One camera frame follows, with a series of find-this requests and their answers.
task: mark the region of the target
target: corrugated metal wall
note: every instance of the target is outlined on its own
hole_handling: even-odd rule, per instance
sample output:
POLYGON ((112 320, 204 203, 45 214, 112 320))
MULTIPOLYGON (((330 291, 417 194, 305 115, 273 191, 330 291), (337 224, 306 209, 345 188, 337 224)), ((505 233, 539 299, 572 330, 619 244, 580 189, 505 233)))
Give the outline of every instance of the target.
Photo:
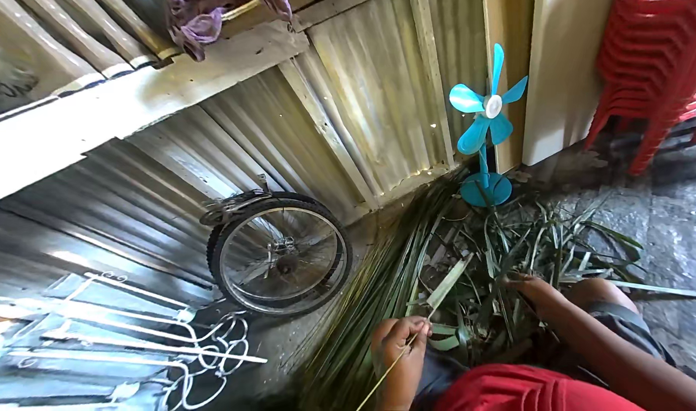
MULTIPOLYGON (((435 43, 442 71, 442 88, 448 94, 455 84, 464 83, 481 96, 488 82, 488 54, 485 47, 485 18, 482 0, 435 0, 430 2, 435 43)), ((472 124, 473 116, 457 111, 445 99, 453 147, 472 124)))
MULTIPOLYGON (((458 82, 482 92, 481 0, 431 6, 445 93, 458 82)), ((431 104, 409 0, 370 0, 308 35, 296 65, 374 203, 446 162, 433 126, 445 114, 431 104)), ((471 121, 448 105, 447 116, 456 142, 471 121)), ((202 202, 256 188, 266 174, 271 188, 311 195, 354 221, 369 207, 333 150, 280 69, 266 70, 1 200, 0 294, 35 293, 68 272, 115 271, 208 301, 202 202)))

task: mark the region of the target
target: blue electric fan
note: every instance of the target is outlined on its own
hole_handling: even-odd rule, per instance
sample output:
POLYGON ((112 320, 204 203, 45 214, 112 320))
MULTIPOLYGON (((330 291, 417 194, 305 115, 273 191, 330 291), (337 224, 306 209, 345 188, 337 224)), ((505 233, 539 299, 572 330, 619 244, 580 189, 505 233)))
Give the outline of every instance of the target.
POLYGON ((450 90, 450 103, 454 108, 463 113, 476 113, 475 121, 457 142, 457 150, 460 153, 480 152, 480 172, 466 178, 460 188, 462 198, 473 206, 485 207, 488 205, 488 201, 491 202, 490 206, 497 206, 508 200, 512 191, 512 185, 506 177, 498 173, 488 173, 488 153, 485 147, 485 136, 488 134, 488 128, 490 140, 495 145, 504 142, 513 132, 513 124, 500 110, 503 108, 503 104, 516 102, 520 99, 528 82, 528 76, 526 76, 502 97, 499 96, 497 94, 498 81, 504 58, 503 48, 499 44, 495 44, 493 77, 491 79, 493 92, 490 96, 481 97, 464 84, 458 84, 450 90))

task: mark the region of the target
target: thin stick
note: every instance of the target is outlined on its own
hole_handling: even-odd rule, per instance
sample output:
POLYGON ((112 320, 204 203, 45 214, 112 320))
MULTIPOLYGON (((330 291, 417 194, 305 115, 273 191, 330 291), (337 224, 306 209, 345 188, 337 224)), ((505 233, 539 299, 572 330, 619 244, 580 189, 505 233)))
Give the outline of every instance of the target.
MULTIPOLYGON (((434 315, 436 310, 437 310, 436 308, 433 309, 432 312, 429 313, 429 315, 427 315, 427 321, 429 321, 429 319, 432 317, 432 315, 434 315)), ((389 369, 387 369, 386 372, 381 376, 381 378, 379 378, 379 382, 377 382, 376 385, 373 386, 373 388, 371 388, 371 392, 369 393, 369 395, 365 396, 365 398, 363 399, 363 402, 361 402, 361 405, 359 405, 355 411, 361 411, 361 408, 363 408, 365 403, 369 401, 369 398, 371 398, 373 393, 376 392, 376 389, 379 388, 379 385, 381 385, 381 383, 384 382, 384 378, 386 378, 386 376, 389 375, 389 371, 391 371, 393 369, 393 367, 396 365, 396 363, 398 363, 398 360, 400 360, 401 357, 404 356, 404 354, 407 352, 408 348, 411 347, 414 340, 416 340, 416 336, 418 336, 418 335, 419 335, 419 333, 416 333, 416 334, 414 334, 414 336, 412 336, 410 339, 408 339, 407 345, 404 346, 404 349, 401 350, 401 353, 398 355, 398 357, 396 357, 396 359, 391 364, 389 369)))

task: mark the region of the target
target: stacked red plastic chair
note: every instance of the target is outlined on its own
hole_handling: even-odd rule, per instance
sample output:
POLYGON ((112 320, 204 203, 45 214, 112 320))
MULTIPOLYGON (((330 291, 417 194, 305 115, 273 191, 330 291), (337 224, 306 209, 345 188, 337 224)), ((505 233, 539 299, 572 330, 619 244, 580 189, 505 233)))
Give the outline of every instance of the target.
MULTIPOLYGON (((646 118, 628 173, 638 175, 675 124, 696 117, 696 0, 615 0, 597 69, 606 82, 586 138, 590 148, 610 116, 624 126, 646 118)), ((696 131, 691 143, 696 143, 696 131)))

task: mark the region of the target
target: bundle of palm leaves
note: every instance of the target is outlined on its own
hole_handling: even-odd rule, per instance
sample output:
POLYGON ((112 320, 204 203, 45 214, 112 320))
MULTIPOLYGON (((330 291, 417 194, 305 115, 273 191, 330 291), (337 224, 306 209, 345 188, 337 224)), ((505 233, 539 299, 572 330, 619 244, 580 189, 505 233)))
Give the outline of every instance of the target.
POLYGON ((298 370, 299 409, 358 408, 377 383, 369 348, 385 318, 433 312, 433 347, 452 350, 468 365, 509 363, 528 360, 531 348, 553 333, 522 295, 504 286, 505 278, 529 273, 562 287, 603 276, 651 288, 631 270, 642 245, 592 221, 603 199, 578 215, 530 190, 499 207, 474 208, 457 195, 462 177, 441 178, 415 195, 364 258, 323 330, 304 342, 316 348, 298 370), (466 216, 448 217, 458 209, 466 216), (597 252, 590 232, 621 254, 597 252))

